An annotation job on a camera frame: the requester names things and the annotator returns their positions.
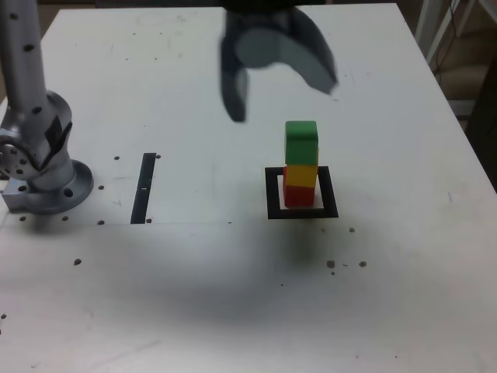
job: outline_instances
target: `table surface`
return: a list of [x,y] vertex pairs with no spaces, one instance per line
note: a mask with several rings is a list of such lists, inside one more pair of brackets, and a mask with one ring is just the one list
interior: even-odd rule
[[[401,13],[303,10],[340,86],[251,71],[246,124],[219,93],[221,9],[59,13],[47,87],[96,188],[50,218],[1,205],[0,371],[497,370],[497,198]],[[286,120],[318,122],[340,218],[267,220]],[[153,222],[130,225],[145,152]]]

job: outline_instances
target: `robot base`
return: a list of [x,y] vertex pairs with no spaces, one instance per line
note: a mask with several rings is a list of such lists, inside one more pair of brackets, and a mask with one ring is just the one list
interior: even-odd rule
[[50,192],[36,191],[26,181],[10,179],[3,192],[3,199],[9,210],[57,214],[78,206],[92,192],[93,175],[84,163],[73,160],[72,165],[75,169],[72,180]]

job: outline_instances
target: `wooden block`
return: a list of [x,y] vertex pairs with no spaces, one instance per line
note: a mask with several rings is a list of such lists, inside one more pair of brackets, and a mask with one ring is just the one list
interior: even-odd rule
[[287,184],[293,187],[315,188],[318,178],[317,166],[287,166]]
[[287,208],[312,207],[314,205],[315,188],[287,185],[287,168],[283,171],[283,198]]
[[285,125],[285,163],[318,164],[318,126],[314,121],[288,121]]

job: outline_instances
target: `black tape strip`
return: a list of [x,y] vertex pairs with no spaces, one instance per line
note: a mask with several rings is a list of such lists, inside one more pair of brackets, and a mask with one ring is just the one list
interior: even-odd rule
[[138,177],[137,192],[134,196],[131,224],[145,224],[147,218],[148,198],[154,176],[155,153],[144,153]]

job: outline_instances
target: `cable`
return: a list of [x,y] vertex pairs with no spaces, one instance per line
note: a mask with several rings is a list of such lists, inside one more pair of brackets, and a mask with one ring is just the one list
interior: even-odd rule
[[442,58],[442,61],[439,63],[439,56],[440,56],[440,47],[438,48],[438,50],[436,51],[436,56],[435,56],[435,71],[433,72],[433,74],[435,76],[439,76],[440,80],[439,80],[439,85],[442,85],[442,75],[440,74],[440,70],[443,66],[443,63],[445,62],[447,56],[449,55],[450,53],[450,49],[452,48],[453,44],[454,44],[454,41],[456,40],[456,35],[457,35],[457,26],[456,26],[456,21],[454,19],[454,8],[452,7],[452,1],[451,0],[448,0],[449,2],[449,10],[450,10],[450,23],[452,24],[452,28],[453,28],[453,32],[454,34],[452,35],[452,39],[450,40],[449,42],[449,47],[447,48],[447,51],[445,52],[445,55],[443,56]]

